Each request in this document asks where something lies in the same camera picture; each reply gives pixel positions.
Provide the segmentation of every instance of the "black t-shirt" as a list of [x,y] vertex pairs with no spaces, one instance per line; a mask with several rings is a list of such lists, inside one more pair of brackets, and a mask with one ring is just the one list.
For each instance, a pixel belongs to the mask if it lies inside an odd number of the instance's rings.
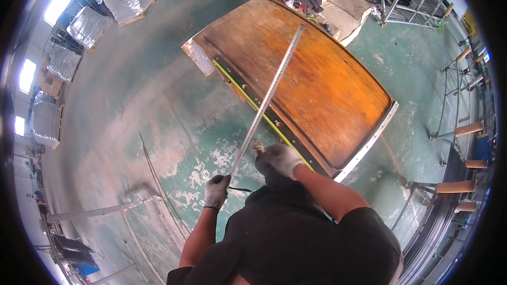
[[400,244],[377,212],[357,208],[339,224],[310,202],[266,187],[227,222],[224,240],[195,267],[172,270],[168,285],[228,284],[239,274],[258,284],[390,284],[401,268]]

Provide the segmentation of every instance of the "yellow-green strip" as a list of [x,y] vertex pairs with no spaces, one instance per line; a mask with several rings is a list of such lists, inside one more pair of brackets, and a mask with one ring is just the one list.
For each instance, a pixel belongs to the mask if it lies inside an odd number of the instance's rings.
[[[250,99],[250,97],[248,97],[248,95],[246,94],[246,92],[244,92],[243,88],[241,88],[238,83],[236,83],[236,81],[234,79],[232,79],[231,75],[229,75],[229,73],[227,73],[226,70],[224,70],[224,68],[222,66],[220,66],[220,64],[218,64],[218,62],[216,60],[212,60],[212,63],[216,65],[216,67],[218,67],[222,73],[224,73],[225,76],[227,76],[232,84],[234,84],[234,86],[236,86],[239,91],[245,96],[245,98],[248,100],[248,102],[250,103],[250,105],[255,109],[255,110],[259,110],[259,108],[257,107],[257,104],[252,101],[252,99]],[[284,140],[285,143],[287,143],[287,145],[290,145],[291,147],[294,148],[294,146],[292,145],[292,143],[283,135],[283,133],[280,131],[280,129],[278,129],[274,123],[271,122],[271,120],[269,120],[269,118],[263,114],[262,115],[264,117],[264,119],[269,123],[269,125],[271,126],[271,128],[273,128],[273,130],[276,131],[276,133],[278,133],[278,135]],[[305,160],[305,158],[299,153],[299,151],[296,149],[295,150],[299,157],[301,157],[301,160],[303,160],[303,162],[305,162],[306,166],[309,167],[312,171],[315,171],[311,166],[310,164]]]

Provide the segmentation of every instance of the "workbench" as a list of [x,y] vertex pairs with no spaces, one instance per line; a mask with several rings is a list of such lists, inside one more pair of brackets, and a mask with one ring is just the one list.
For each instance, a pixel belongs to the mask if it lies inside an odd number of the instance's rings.
[[264,118],[309,167],[341,181],[377,140],[398,104],[331,35],[276,0],[250,0],[182,49],[203,73],[214,67],[257,110],[301,24],[301,41]]

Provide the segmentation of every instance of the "work glove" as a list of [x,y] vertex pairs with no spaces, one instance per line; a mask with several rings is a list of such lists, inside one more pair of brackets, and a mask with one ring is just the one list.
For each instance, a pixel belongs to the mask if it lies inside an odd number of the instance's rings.
[[284,144],[274,144],[264,150],[262,159],[280,174],[295,180],[294,168],[303,164],[295,148]]
[[227,199],[227,187],[230,182],[231,175],[216,175],[208,180],[204,187],[204,206],[220,210]]

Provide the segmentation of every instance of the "person's left arm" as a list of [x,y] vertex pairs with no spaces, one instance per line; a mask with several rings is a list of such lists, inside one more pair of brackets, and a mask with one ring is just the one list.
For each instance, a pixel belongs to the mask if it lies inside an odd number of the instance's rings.
[[210,245],[215,244],[217,215],[227,198],[230,181],[230,175],[216,175],[206,183],[204,209],[185,242],[179,267],[195,266]]

